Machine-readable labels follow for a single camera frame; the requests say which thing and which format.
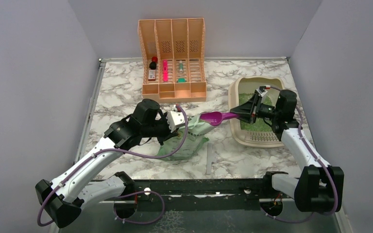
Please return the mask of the beige litter box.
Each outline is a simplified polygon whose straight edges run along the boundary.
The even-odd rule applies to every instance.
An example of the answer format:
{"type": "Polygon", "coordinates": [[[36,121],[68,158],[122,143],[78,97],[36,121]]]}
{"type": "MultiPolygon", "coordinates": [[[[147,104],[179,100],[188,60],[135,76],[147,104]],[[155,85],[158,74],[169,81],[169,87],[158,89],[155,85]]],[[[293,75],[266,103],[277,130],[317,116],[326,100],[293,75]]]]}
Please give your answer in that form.
{"type": "MultiPolygon", "coordinates": [[[[241,77],[232,82],[228,88],[228,108],[232,109],[245,103],[260,86],[271,85],[284,89],[283,81],[278,77],[241,77]]],[[[255,124],[248,124],[238,119],[229,120],[232,137],[241,145],[255,148],[282,147],[271,128],[263,120],[257,119],[255,124]]]]}

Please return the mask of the purple litter scoop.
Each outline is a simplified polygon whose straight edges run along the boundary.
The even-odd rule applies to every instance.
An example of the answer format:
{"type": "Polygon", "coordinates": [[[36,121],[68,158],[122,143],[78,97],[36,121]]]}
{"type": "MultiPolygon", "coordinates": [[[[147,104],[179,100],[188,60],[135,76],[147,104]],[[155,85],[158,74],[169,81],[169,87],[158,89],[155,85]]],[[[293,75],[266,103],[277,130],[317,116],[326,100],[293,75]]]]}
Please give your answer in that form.
{"type": "Polygon", "coordinates": [[[230,119],[234,119],[238,117],[239,117],[238,114],[234,114],[230,112],[222,113],[222,112],[214,111],[214,112],[202,113],[200,115],[200,120],[203,120],[209,123],[211,126],[219,126],[225,120],[230,120],[230,119]]]}

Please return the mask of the green litter bag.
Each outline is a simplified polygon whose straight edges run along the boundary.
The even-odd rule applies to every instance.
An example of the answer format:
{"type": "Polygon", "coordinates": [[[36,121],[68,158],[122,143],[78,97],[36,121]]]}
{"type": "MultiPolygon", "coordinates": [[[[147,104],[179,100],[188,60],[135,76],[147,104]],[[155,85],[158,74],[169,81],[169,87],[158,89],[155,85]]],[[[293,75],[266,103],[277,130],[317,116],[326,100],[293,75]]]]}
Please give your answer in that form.
{"type": "MultiPolygon", "coordinates": [[[[210,123],[201,120],[200,115],[189,117],[188,132],[183,145],[172,156],[162,158],[162,160],[188,160],[193,156],[197,155],[198,151],[202,148],[204,143],[206,143],[209,140],[206,137],[206,134],[208,134],[215,128],[216,126],[212,126],[210,123]]],[[[160,157],[173,152],[180,145],[183,139],[184,132],[185,128],[181,127],[178,130],[178,136],[172,137],[165,141],[164,145],[160,146],[156,156],[160,157]]]]}

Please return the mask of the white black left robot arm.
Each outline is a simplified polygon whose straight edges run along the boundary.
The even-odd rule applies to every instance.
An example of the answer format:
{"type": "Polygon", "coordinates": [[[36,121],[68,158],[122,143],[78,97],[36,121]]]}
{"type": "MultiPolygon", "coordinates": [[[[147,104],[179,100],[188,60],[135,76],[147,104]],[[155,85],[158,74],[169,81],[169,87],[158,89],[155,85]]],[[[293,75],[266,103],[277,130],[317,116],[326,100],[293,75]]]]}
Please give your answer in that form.
{"type": "Polygon", "coordinates": [[[64,228],[74,222],[87,207],[110,198],[125,200],[131,197],[133,186],[130,177],[124,172],[98,184],[90,182],[125,154],[159,159],[159,156],[141,154],[130,149],[140,146],[143,138],[156,138],[163,144],[174,137],[181,127],[187,127],[185,110],[179,105],[174,108],[173,111],[163,113],[159,103],[143,99],[132,114],[112,123],[97,145],[71,168],[51,181],[40,180],[35,186],[41,205],[36,220],[38,226],[54,223],[64,228]]]}

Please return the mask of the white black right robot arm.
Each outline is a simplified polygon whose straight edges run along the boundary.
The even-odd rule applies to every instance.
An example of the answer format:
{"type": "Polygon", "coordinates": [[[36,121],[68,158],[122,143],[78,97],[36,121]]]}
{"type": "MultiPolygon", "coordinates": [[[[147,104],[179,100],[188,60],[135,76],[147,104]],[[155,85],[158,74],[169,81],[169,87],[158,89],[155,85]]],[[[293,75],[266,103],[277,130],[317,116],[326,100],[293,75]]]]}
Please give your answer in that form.
{"type": "Polygon", "coordinates": [[[261,184],[261,192],[268,198],[279,192],[294,199],[301,212],[333,214],[342,205],[344,172],[339,166],[330,165],[307,140],[302,129],[303,120],[296,120],[301,111],[297,95],[291,90],[280,90],[275,105],[264,104],[262,99],[269,87],[261,86],[244,104],[230,109],[237,119],[248,124],[258,119],[270,120],[270,127],[277,139],[294,156],[301,169],[299,178],[286,173],[270,175],[271,179],[261,184]]]}

